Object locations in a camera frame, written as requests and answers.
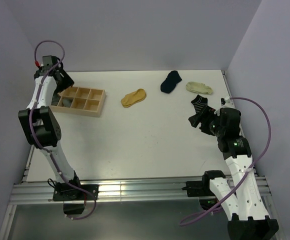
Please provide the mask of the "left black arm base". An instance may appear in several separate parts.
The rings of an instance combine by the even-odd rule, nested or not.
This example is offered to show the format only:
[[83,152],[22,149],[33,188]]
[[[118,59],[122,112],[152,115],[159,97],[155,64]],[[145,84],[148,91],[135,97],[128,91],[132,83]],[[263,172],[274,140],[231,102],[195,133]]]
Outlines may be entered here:
[[67,216],[81,215],[85,210],[87,201],[96,201],[98,199],[98,184],[80,185],[79,188],[83,189],[83,191],[66,183],[53,181],[51,178],[47,179],[47,184],[53,188],[52,200],[54,202],[63,202],[63,213]]

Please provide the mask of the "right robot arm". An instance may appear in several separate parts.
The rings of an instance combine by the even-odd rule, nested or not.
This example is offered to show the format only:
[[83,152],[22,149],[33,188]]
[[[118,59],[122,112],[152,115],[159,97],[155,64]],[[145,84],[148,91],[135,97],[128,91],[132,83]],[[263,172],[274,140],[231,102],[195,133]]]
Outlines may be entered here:
[[214,194],[228,218],[227,232],[231,240],[269,240],[279,230],[262,201],[253,170],[248,140],[241,135],[241,112],[223,107],[215,110],[204,106],[191,116],[191,125],[215,136],[218,148],[229,168],[234,188],[231,189],[220,170],[206,171],[201,189]]

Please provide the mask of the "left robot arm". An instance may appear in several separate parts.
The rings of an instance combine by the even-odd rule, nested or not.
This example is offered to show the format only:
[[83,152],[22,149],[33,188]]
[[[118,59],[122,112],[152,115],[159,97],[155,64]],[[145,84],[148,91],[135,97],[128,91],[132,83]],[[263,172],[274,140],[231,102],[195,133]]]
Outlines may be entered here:
[[18,112],[18,119],[30,145],[46,157],[58,187],[67,184],[64,194],[71,200],[81,197],[83,188],[74,169],[68,163],[61,146],[62,131],[50,106],[53,97],[73,86],[74,81],[64,71],[64,65],[56,65],[60,59],[53,55],[42,58],[34,74],[35,89],[26,109]]

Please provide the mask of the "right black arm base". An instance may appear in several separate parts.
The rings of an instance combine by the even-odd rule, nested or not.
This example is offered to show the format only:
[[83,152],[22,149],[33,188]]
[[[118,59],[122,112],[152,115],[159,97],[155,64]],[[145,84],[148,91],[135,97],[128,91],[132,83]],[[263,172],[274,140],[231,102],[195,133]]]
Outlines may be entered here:
[[187,197],[198,198],[199,204],[203,210],[209,210],[218,200],[216,196],[207,188],[204,187],[203,181],[187,181],[182,188],[186,191]]

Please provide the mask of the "dark grey sock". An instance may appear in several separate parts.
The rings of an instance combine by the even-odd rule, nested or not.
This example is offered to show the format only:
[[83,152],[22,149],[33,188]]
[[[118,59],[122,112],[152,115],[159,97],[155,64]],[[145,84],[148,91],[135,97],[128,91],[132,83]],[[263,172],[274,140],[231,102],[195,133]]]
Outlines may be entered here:
[[51,105],[52,105],[52,106],[57,106],[58,103],[59,103],[59,101],[60,101],[60,98],[61,98],[61,97],[58,96],[58,95],[53,96],[52,101],[51,101]]

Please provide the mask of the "mustard yellow sock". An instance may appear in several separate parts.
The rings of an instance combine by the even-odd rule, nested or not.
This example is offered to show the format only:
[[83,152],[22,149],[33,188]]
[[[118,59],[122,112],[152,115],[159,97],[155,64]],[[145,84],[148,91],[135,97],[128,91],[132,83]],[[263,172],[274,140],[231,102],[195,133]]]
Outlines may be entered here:
[[139,88],[134,92],[126,94],[120,102],[124,108],[129,108],[136,103],[142,102],[146,97],[146,91],[143,88]]

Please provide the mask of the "light grey sock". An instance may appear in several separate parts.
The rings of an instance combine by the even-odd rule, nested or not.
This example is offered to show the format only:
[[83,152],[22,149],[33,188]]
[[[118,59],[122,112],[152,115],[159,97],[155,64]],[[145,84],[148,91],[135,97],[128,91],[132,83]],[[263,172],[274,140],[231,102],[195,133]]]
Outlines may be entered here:
[[70,108],[72,105],[73,99],[72,98],[62,98],[61,105],[65,108]]

